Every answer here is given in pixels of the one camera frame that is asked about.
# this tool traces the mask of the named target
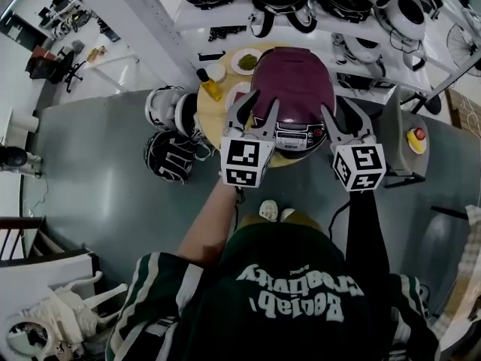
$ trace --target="office chair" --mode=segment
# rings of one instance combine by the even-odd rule
[[[83,78],[77,76],[76,73],[80,67],[85,63],[74,64],[75,52],[71,51],[65,55],[62,60],[48,60],[44,57],[32,57],[27,63],[25,71],[30,73],[30,79],[47,79],[52,84],[60,83],[64,78],[64,83],[67,83],[67,92],[70,93],[70,85],[72,79],[76,77],[82,81]]]

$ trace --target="concrete floor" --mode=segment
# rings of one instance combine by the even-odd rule
[[[155,130],[144,119],[146,95],[126,93],[44,109],[31,140],[30,150],[44,158],[49,186],[46,202],[34,215],[47,215],[50,232],[64,244],[85,244],[97,253],[112,281],[129,281],[135,262],[146,253],[175,251],[218,179],[218,154],[196,162],[185,186],[167,184],[147,169],[143,147]],[[426,123],[431,140],[426,182],[376,192],[393,272],[422,273],[416,264],[426,263],[419,248],[434,216],[432,205],[463,211],[478,202],[478,140],[435,120]],[[328,152],[324,143],[299,163],[269,170],[260,189],[246,191],[240,215],[257,212],[263,199],[276,199],[281,208],[308,213],[327,233],[332,215],[348,200],[334,179]],[[25,179],[24,214],[42,200],[45,190],[45,180]],[[344,211],[333,228],[334,243],[342,250],[348,213]],[[451,235],[464,237],[466,226],[450,226]],[[447,250],[442,256],[451,258],[449,245]],[[454,258],[449,266],[454,274],[457,262]],[[439,270],[442,275],[446,271],[442,266]]]

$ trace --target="dish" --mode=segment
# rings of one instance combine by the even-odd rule
[[[413,144],[411,143],[411,140],[410,140],[409,138],[407,138],[407,144],[409,144],[410,149],[411,149],[414,153],[416,153],[416,154],[418,154],[418,155],[422,155],[423,153],[426,152],[426,148],[428,147],[428,141],[427,141],[427,139],[428,139],[428,138],[424,138],[424,139],[422,139],[422,140],[420,141],[418,138],[416,138],[419,146],[422,148],[421,151],[418,151],[418,150],[413,146]]]
[[[237,72],[238,74],[244,75],[244,76],[252,75],[254,73],[254,70],[255,70],[255,68],[253,68],[249,71],[246,71],[246,70],[243,70],[242,68],[239,67],[239,65],[238,65],[239,60],[241,60],[246,55],[255,56],[257,58],[257,61],[259,61],[259,59],[262,56],[262,52],[259,51],[259,50],[256,50],[255,48],[244,48],[242,50],[239,50],[238,52],[236,52],[233,55],[233,57],[231,59],[232,69],[234,70],[234,72]]]
[[[231,88],[225,97],[225,110],[229,108],[238,100],[242,95],[250,93],[250,82],[241,81]]]

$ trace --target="sneaker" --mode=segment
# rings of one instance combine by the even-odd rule
[[[280,214],[280,222],[284,222],[286,218],[291,215],[295,210],[293,208],[285,208]]]
[[[279,214],[279,209],[277,208],[276,201],[273,201],[272,199],[263,201],[259,209],[259,215],[261,217],[264,217],[266,220],[270,222],[276,222],[278,214]]]

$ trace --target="yellow bottle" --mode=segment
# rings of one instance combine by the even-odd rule
[[[200,68],[197,70],[197,76],[201,80],[201,86],[207,91],[213,100],[218,102],[222,98],[222,90],[214,80],[209,78],[207,72]]]

